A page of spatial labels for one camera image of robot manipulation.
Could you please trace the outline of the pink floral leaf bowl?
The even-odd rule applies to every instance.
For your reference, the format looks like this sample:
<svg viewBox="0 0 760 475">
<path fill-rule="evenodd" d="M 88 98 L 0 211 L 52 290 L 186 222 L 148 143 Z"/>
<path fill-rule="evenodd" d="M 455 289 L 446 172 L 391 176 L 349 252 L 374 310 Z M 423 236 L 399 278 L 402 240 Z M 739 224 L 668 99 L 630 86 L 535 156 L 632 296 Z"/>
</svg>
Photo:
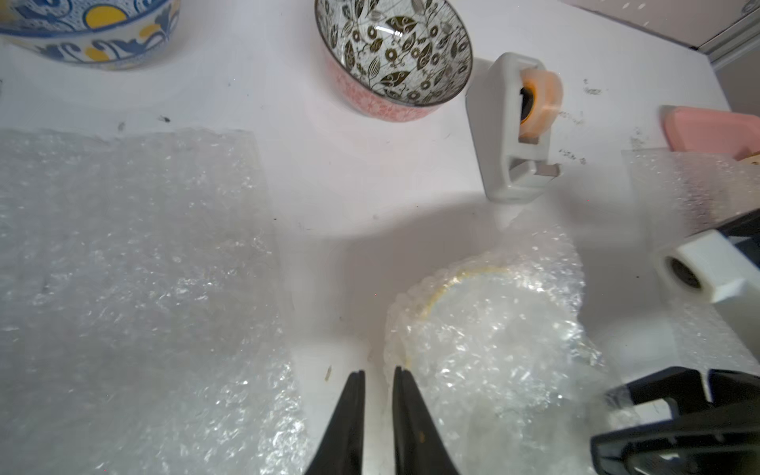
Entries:
<svg viewBox="0 0 760 475">
<path fill-rule="evenodd" d="M 471 41 L 447 1 L 318 0 L 314 13 L 338 93 L 368 117 L 425 118 L 469 83 Z"/>
</svg>

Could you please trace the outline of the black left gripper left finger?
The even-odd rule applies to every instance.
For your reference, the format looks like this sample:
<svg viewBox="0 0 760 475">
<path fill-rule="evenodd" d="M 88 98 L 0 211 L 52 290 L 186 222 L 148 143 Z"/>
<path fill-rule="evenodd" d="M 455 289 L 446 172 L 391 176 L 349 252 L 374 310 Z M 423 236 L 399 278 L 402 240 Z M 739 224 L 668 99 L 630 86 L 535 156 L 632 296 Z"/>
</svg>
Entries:
<svg viewBox="0 0 760 475">
<path fill-rule="evenodd" d="M 306 475 L 360 475 L 363 462 L 365 372 L 350 373 Z"/>
</svg>

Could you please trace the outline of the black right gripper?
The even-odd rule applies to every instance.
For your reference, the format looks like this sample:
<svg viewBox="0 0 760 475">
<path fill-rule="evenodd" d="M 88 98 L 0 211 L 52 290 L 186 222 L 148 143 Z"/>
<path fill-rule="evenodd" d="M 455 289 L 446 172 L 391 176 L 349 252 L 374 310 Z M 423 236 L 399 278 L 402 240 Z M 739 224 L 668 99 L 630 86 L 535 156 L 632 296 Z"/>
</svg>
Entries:
<svg viewBox="0 0 760 475">
<path fill-rule="evenodd" d="M 607 393 L 612 403 L 663 401 L 671 417 L 590 439 L 598 474 L 757 474 L 759 378 L 672 366 Z"/>
</svg>

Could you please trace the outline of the yellow blue striped bowl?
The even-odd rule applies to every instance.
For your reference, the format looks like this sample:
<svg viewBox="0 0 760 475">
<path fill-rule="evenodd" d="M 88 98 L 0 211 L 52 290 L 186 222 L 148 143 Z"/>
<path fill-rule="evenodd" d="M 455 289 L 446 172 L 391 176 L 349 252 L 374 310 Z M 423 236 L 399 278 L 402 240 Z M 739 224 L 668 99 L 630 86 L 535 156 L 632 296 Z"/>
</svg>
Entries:
<svg viewBox="0 0 760 475">
<path fill-rule="evenodd" d="M 484 302 L 499 294 L 502 287 L 508 286 L 510 278 L 511 269 L 506 266 L 443 270 L 420 283 L 421 289 L 416 294 L 420 302 L 410 320 L 415 324 L 466 320 Z"/>
</svg>

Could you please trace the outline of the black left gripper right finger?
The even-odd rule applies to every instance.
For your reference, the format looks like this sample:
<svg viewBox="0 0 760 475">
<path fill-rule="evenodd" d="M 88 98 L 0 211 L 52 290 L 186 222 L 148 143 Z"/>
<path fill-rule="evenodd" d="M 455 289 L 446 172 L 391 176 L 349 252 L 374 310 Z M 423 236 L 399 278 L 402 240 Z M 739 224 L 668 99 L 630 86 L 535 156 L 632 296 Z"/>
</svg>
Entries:
<svg viewBox="0 0 760 475">
<path fill-rule="evenodd" d="M 401 366 L 394 371 L 392 418 L 396 474 L 458 474 L 414 376 Z"/>
</svg>

